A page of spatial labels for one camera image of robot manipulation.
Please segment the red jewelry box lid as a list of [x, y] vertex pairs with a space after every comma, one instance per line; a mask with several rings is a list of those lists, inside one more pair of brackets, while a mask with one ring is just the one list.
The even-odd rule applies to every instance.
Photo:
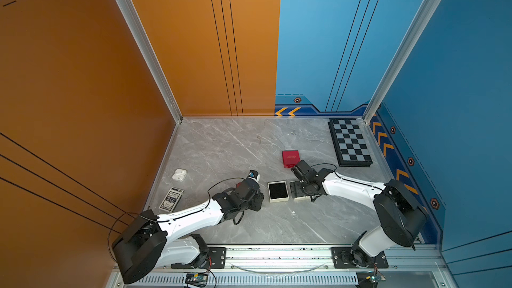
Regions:
[[301, 161], [301, 157], [298, 150], [286, 150], [282, 151], [282, 160], [284, 168], [291, 169]]

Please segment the cream lotus print box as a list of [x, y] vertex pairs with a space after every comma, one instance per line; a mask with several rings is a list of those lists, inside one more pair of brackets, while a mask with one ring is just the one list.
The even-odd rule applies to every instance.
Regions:
[[294, 201], [305, 201], [305, 200], [311, 201], [311, 196], [304, 195], [304, 196], [294, 197], [293, 200]]

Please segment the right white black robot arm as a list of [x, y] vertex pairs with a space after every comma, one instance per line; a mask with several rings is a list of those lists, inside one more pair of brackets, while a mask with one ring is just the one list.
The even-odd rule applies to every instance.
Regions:
[[380, 253], [396, 245], [415, 249], [415, 240], [429, 214], [401, 181], [363, 181], [332, 169], [316, 171], [305, 161], [291, 171], [297, 177], [291, 186], [300, 197], [309, 197], [311, 201], [323, 195], [342, 197], [377, 213], [379, 225], [357, 238], [347, 254], [349, 264], [360, 268], [372, 266]]

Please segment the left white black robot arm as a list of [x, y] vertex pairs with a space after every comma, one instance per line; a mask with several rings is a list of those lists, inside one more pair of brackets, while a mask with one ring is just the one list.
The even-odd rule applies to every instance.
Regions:
[[160, 215], [148, 209], [138, 215], [111, 244], [124, 284], [160, 267], [207, 269], [212, 265], [209, 247], [197, 231], [225, 221], [238, 224], [246, 210], [259, 211], [264, 200], [259, 180], [252, 170], [235, 187], [200, 205]]

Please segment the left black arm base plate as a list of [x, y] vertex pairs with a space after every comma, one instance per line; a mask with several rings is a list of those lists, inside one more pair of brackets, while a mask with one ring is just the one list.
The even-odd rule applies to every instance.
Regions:
[[172, 269], [224, 269], [226, 262], [226, 248], [213, 247], [200, 251], [199, 255], [190, 263], [175, 263]]

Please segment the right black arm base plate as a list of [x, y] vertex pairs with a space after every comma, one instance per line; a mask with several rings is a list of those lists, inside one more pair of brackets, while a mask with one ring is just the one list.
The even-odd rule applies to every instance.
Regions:
[[389, 267], [383, 251], [375, 257], [371, 257], [361, 249], [353, 251], [351, 247], [332, 247], [331, 257], [336, 269], [370, 269], [375, 266], [377, 269], [387, 269]]

